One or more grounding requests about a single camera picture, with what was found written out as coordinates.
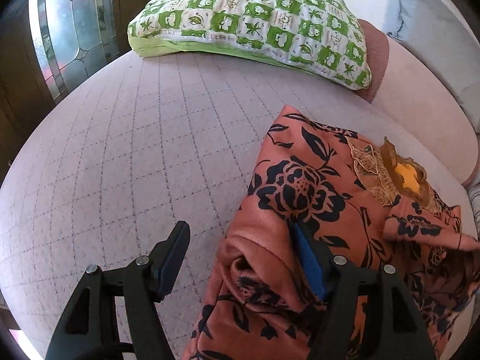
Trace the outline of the pink bolster cushion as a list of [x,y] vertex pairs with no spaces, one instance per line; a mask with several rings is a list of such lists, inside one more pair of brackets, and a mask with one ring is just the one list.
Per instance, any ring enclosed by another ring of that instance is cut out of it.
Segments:
[[477,135],[454,96],[418,58],[364,19],[372,80],[356,95],[425,146],[463,185],[479,169]]

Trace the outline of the green white patterned pillow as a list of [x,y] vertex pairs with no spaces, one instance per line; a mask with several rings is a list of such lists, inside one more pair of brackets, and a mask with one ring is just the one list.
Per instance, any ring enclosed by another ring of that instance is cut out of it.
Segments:
[[151,0],[128,24],[141,57],[199,51],[312,73],[351,90],[372,80],[365,35],[343,0]]

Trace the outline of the stained glass wooden door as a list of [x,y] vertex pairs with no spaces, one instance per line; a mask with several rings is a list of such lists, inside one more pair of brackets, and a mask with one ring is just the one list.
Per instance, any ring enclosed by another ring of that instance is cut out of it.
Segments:
[[149,0],[1,0],[1,174],[41,121],[129,51]]

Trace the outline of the pink quilted bed mattress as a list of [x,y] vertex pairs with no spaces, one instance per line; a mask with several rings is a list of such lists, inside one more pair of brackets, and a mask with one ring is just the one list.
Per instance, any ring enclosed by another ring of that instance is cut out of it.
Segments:
[[317,76],[222,55],[128,53],[66,97],[1,185],[1,292],[45,355],[89,264],[128,265],[175,223],[191,241],[157,311],[176,357],[202,309],[215,250],[246,195],[264,136],[290,105],[309,119],[390,140],[476,228],[464,187],[414,136]]

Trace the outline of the light blue grey pillow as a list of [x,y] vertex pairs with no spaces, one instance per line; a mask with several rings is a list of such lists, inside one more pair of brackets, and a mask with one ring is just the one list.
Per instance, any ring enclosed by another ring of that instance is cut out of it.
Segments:
[[479,131],[479,44],[442,0],[388,0],[383,31],[436,75]]

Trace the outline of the orange black floral garment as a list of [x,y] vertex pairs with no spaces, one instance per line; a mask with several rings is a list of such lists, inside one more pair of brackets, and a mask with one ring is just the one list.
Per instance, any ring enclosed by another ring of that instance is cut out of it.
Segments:
[[311,292],[290,227],[358,267],[393,266],[439,359],[479,288],[479,242],[425,169],[360,134],[285,106],[267,132],[220,243],[185,359],[310,359],[326,307]]

